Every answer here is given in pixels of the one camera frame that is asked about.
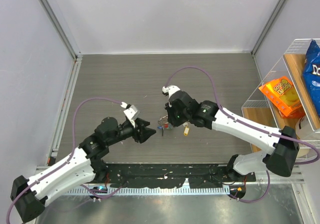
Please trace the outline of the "keyring with tagged keys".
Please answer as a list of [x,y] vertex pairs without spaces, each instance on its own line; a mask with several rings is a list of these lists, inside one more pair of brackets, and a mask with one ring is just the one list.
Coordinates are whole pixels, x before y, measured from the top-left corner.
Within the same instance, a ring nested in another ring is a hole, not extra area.
[[161,136],[162,136],[162,137],[164,136],[165,130],[172,130],[172,129],[173,129],[172,124],[169,123],[169,121],[168,121],[168,116],[167,116],[167,115],[161,117],[161,118],[158,120],[157,123],[158,123],[157,128],[161,131]]

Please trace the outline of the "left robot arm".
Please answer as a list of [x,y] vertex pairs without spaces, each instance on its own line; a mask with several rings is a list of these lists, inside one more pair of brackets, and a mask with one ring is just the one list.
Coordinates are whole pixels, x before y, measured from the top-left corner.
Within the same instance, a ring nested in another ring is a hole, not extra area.
[[144,143],[156,134],[149,125],[150,122],[141,118],[133,122],[126,119],[122,124],[114,117],[104,118],[94,133],[65,158],[36,175],[16,177],[12,183],[10,207],[17,210],[23,223],[27,223],[76,186],[92,181],[103,182],[107,177],[107,167],[102,158],[109,153],[109,147],[128,138]]

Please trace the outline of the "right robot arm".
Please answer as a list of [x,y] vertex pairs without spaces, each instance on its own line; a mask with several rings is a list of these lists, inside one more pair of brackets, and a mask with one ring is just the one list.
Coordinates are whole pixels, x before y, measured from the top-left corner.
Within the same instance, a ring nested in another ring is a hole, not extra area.
[[291,176],[300,150],[293,128],[278,129],[259,124],[210,100],[197,102],[175,85],[163,87],[162,93],[168,97],[165,110],[173,127],[190,123],[198,128],[230,134],[260,149],[230,158],[225,169],[230,180],[242,181],[246,175],[260,171],[270,171],[286,178]]

